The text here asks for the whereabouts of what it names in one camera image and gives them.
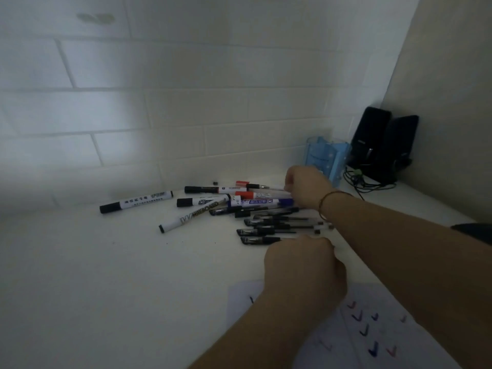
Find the hand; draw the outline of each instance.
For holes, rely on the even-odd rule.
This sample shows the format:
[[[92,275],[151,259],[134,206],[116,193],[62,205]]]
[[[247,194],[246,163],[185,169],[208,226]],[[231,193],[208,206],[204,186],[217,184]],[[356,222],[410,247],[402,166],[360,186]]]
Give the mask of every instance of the hand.
[[[327,238],[302,235],[276,242],[265,255],[263,294],[293,321],[315,328],[347,293],[344,264]]]
[[[292,166],[285,175],[285,190],[300,206],[317,210],[321,198],[336,189],[316,167]]]

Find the paper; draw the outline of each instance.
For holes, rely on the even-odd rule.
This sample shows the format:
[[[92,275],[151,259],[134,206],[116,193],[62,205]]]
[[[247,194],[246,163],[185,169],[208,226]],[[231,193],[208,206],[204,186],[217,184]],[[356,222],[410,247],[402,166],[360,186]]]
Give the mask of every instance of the paper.
[[[227,327],[252,306],[262,281],[229,288]],[[353,283],[347,297],[300,348],[292,368],[459,369],[383,285]]]

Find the bracelet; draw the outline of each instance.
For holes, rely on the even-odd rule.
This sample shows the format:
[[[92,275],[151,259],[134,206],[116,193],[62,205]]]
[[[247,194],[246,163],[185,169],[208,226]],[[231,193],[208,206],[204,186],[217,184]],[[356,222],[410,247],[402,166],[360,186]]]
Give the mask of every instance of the bracelet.
[[[335,194],[335,193],[347,194],[347,195],[353,197],[352,194],[341,191],[341,190],[334,190],[334,191],[331,191],[331,192],[325,194],[325,196],[319,200],[319,207],[318,207],[319,217],[321,217],[324,221],[328,221],[328,219],[326,217],[323,217],[323,215],[321,214],[321,206],[323,205],[323,202],[325,201],[326,197],[330,196],[331,194]]]

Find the cable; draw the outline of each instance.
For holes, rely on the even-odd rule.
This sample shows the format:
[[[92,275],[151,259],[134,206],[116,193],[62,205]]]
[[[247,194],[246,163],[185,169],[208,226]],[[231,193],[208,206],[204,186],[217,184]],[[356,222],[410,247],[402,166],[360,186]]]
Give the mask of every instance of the cable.
[[[395,183],[388,185],[368,183],[364,180],[364,175],[360,172],[360,170],[356,173],[356,171],[349,171],[347,167],[345,167],[345,172],[343,172],[343,179],[355,189],[363,201],[365,201],[365,199],[362,194],[370,193],[376,190],[390,190],[397,186]]]

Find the red marker cap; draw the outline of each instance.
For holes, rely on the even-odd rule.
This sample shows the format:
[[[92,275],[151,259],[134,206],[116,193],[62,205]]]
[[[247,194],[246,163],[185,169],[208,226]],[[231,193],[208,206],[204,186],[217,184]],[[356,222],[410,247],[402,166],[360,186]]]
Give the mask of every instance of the red marker cap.
[[[254,192],[252,191],[237,191],[236,195],[240,195],[241,199],[254,199]]]

